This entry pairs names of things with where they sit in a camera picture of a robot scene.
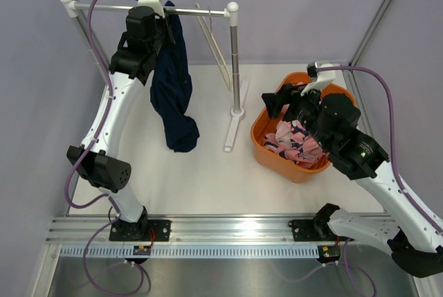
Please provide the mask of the cream plastic hanger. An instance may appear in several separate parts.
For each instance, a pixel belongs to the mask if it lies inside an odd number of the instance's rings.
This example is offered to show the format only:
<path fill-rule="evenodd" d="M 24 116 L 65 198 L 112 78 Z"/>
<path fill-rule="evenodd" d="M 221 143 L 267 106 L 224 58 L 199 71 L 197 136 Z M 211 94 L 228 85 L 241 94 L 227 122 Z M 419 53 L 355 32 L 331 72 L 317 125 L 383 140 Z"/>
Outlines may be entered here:
<path fill-rule="evenodd" d="M 208 11 L 208 13 L 209 15 L 207 16 L 201 16 L 201 15 L 197 16 L 197 21 L 199 23 L 202 33 L 204 34 L 208 48 L 210 49 L 210 52 L 214 57 L 219 72 L 221 73 L 221 76 L 225 82 L 226 88 L 228 89 L 229 92 L 231 92 L 233 90 L 232 75 L 228 70 L 228 65 L 226 63 L 226 60 L 213 34 L 211 11 Z"/>

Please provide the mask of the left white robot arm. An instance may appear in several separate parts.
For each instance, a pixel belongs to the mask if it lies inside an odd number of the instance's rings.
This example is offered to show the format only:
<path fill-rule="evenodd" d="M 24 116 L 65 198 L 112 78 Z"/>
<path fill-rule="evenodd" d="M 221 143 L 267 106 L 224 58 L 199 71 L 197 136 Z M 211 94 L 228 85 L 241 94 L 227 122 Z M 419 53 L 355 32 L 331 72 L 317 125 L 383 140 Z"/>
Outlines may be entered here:
<path fill-rule="evenodd" d="M 129 185 L 132 167 L 118 159 L 118 151 L 132 105 L 156 67 L 168 22 L 151 7 L 136 6 L 129 10 L 125 23 L 93 124 L 81 145 L 70 146 L 66 156 L 79 176 L 116 209 L 112 240 L 139 241 L 148 238 L 152 229 L 146 208 Z"/>

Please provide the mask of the navy blue shorts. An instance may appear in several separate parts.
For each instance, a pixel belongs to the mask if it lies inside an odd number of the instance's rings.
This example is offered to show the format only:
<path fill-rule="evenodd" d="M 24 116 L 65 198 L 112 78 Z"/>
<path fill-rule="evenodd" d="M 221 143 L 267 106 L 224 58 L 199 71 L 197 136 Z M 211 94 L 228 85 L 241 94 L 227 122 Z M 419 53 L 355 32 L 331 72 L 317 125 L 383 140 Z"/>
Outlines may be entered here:
<path fill-rule="evenodd" d="M 150 102 L 161 117 L 165 141 L 174 152 L 190 152 L 197 146 L 196 121 L 186 115 L 192 95 L 186 43 L 178 15 L 170 15 L 175 45 L 163 47 L 156 59 Z"/>

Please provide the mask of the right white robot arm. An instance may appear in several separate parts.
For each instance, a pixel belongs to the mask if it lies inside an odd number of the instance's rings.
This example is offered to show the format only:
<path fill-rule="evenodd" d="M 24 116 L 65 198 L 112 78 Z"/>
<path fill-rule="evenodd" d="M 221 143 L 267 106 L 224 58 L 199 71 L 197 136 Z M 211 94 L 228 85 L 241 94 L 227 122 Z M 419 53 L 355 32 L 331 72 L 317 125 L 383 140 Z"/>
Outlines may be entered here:
<path fill-rule="evenodd" d="M 387 152 L 357 129 L 359 109 L 344 93 L 322 95 L 305 87 L 284 84 L 275 93 L 262 94 L 268 117 L 300 122 L 333 167 L 369 192 L 392 217 L 383 223 L 326 204 L 314 216 L 316 236 L 328 240 L 339 235 L 370 245 L 417 278 L 441 273 L 442 229 L 430 222 L 431 210 L 421 207 L 416 194 L 395 176 Z"/>

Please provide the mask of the pink patterned shorts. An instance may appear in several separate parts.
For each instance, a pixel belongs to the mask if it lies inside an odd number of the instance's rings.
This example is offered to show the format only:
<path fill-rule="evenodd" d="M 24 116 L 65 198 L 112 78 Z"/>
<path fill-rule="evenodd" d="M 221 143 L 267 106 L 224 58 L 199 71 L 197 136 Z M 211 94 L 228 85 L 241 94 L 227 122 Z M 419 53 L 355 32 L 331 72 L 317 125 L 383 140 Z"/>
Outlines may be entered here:
<path fill-rule="evenodd" d="M 275 130 L 263 136 L 261 145 L 304 169 L 314 169 L 326 157 L 326 153 L 298 120 L 283 121 L 280 118 Z"/>

